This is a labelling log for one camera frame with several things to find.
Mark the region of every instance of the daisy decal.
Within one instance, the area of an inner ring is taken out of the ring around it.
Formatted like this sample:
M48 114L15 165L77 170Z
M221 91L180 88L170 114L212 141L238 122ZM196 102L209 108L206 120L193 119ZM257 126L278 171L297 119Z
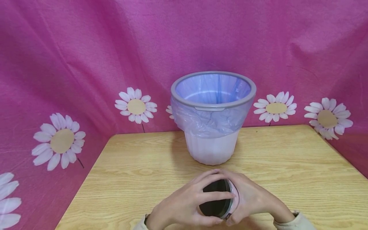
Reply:
M77 160L76 154L82 152L86 133L78 132L78 122L68 115L64 118L60 113L56 113L52 114L50 119L52 125L41 125L41 131L33 136L42 143L32 150L32 156L37 156L33 163L37 166L48 161L47 170L51 171L61 161L61 167L65 169L69 163Z
M127 93L120 92L119 96L123 100L116 100L115 107L120 109L120 114L129 116L131 122L141 124L142 121L147 123L149 118L153 118L153 114L157 112L157 104L150 102L151 97L142 96L140 89L134 90L132 87L127 88Z
M21 215L11 213L22 203L18 197L7 198L19 185L18 181L11 181L12 173L0 174L0 229L7 229L16 225Z
M171 115L169 116L169 118L174 119L174 116L173 116L173 110L172 110L172 108L171 108L171 105L168 105L168 106L167 106L166 112L168 112L169 114L171 114Z
M278 122L280 118L288 119L288 115L294 115L297 107L296 103L293 103L294 96L289 97L289 92L280 92L277 96L272 94L267 95L267 100L259 99L254 103L254 107L258 108L254 111L254 114L261 114L259 119L265 120L266 123Z
M338 135L343 135L345 128L353 125L353 122L348 119L351 113L349 110L346 110L346 106L343 103L338 106L336 104L335 99L323 98L322 104L312 102L310 106L304 108L304 110L309 112L304 117L313 119L309 124L327 140L332 140L333 138L338 140L339 138L335 132Z

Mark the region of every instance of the wooden table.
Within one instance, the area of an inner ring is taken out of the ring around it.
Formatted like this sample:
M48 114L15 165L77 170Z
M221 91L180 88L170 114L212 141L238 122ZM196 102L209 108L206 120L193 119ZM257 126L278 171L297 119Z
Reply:
M112 137L57 229L133 229L162 199L203 171L183 132ZM248 177L319 230L368 229L368 181L306 125L242 128L232 158L217 166ZM268 214L239 225L167 229L274 229Z

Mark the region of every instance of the flower center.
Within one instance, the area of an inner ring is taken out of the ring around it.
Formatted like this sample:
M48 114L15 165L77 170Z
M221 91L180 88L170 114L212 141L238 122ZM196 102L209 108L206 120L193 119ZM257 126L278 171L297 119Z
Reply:
M128 102L128 111L132 114L139 115L146 111L146 105L139 99L132 99Z
M325 128L333 128L337 125L336 116L329 110L319 112L317 120Z
M50 146L55 153L65 153L74 142L74 133L70 129L59 130L51 138Z
M269 113L285 113L287 110L286 104L283 103L271 103L266 106L266 111Z

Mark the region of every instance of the plastic trash can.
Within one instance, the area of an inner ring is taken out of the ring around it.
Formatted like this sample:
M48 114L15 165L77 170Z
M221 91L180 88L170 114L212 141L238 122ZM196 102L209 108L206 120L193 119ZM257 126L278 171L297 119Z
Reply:
M196 72L173 83L174 120L195 160L216 165L230 159L255 93L252 80L232 72Z

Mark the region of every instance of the sleeve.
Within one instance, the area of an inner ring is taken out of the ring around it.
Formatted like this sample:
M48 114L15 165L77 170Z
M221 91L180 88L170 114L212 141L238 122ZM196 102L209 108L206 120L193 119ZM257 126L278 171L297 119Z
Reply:
M148 230L144 221L146 220L148 215L144 215L139 223L133 228L133 230Z
M301 213L294 212L295 219L289 223L273 222L277 230L316 230L313 224Z

